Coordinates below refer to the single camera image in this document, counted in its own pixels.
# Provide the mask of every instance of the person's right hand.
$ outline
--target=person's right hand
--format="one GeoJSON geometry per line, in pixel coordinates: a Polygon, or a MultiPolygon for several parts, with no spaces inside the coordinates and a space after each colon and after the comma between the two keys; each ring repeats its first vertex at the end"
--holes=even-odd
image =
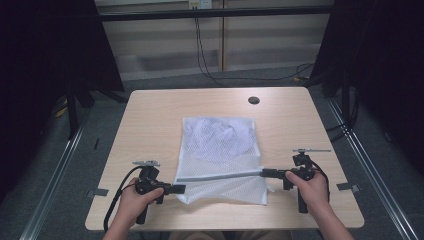
{"type": "Polygon", "coordinates": [[[317,210],[330,207],[328,203],[327,182],[324,176],[319,172],[315,172],[315,176],[305,181],[291,171],[286,172],[287,179],[292,182],[300,190],[300,194],[308,205],[308,210],[312,216],[317,210]]]}
{"type": "Polygon", "coordinates": [[[115,218],[121,218],[121,221],[128,221],[129,226],[135,224],[138,215],[140,215],[146,206],[163,194],[163,188],[156,188],[144,195],[140,195],[135,191],[137,178],[133,178],[128,186],[122,191],[121,200],[119,201],[118,212],[115,218]]]}

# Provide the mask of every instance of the white wall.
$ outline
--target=white wall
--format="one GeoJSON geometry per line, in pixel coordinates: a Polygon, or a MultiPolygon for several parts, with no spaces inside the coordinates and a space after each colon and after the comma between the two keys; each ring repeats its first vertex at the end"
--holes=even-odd
{"type": "MultiPolygon", "coordinates": [[[[213,8],[331,5],[332,0],[213,0],[213,8]]],[[[100,13],[188,9],[188,1],[97,0],[100,13]]],[[[314,62],[328,14],[199,19],[209,71],[314,62]]],[[[105,22],[123,80],[200,73],[194,19],[105,22]]]]}

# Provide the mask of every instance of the human hand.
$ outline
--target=human hand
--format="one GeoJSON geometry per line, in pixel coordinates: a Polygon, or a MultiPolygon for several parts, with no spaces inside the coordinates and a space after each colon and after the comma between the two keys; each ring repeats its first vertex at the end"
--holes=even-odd
{"type": "Polygon", "coordinates": [[[309,181],[301,179],[291,171],[286,172],[286,177],[297,186],[312,216],[315,217],[318,210],[325,210],[330,207],[327,182],[321,172],[315,171],[315,176],[309,181]]]}
{"type": "Polygon", "coordinates": [[[144,195],[140,195],[135,191],[135,187],[133,186],[136,183],[137,178],[133,178],[123,190],[118,211],[114,218],[114,221],[118,218],[119,221],[126,222],[129,227],[135,224],[137,217],[143,212],[146,206],[160,197],[164,191],[163,188],[157,188],[144,195]]]}
{"type": "Polygon", "coordinates": [[[149,203],[163,194],[163,188],[156,188],[151,192],[140,195],[135,191],[134,185],[136,183],[137,178],[133,178],[122,191],[118,211],[109,230],[103,237],[104,240],[126,239],[128,231],[135,224],[138,215],[143,212],[149,203]]]}

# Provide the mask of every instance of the black handle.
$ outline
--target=black handle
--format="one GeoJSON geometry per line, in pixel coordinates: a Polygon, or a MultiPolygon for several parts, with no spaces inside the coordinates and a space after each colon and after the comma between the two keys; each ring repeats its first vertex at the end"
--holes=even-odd
{"type": "Polygon", "coordinates": [[[146,222],[147,207],[148,205],[146,206],[146,208],[144,208],[143,212],[141,212],[141,214],[138,215],[137,221],[135,221],[137,224],[144,224],[146,222]]]}
{"type": "Polygon", "coordinates": [[[306,205],[305,200],[303,200],[299,189],[297,189],[297,204],[299,206],[300,213],[308,213],[308,206],[306,205]]]}

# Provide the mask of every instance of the wooden table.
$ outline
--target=wooden table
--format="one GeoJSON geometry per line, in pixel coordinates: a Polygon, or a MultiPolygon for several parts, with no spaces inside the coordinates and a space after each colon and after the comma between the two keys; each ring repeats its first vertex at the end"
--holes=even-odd
{"type": "MultiPolygon", "coordinates": [[[[255,119],[261,163],[266,168],[294,167],[294,148],[331,149],[308,155],[327,173],[331,206],[348,228],[364,219],[351,191],[339,191],[347,182],[309,92],[301,87],[140,90],[132,93],[86,220],[90,230],[102,230],[103,219],[133,160],[161,163],[158,180],[172,183],[182,139],[182,119],[191,116],[251,117],[255,119]],[[256,96],[259,104],[248,99],[256,96]]],[[[267,179],[276,192],[268,192],[268,205],[232,200],[201,199],[185,205],[165,196],[162,205],[149,207],[139,231],[255,230],[317,228],[309,214],[300,214],[296,189],[284,191],[282,181],[267,179]]]]}

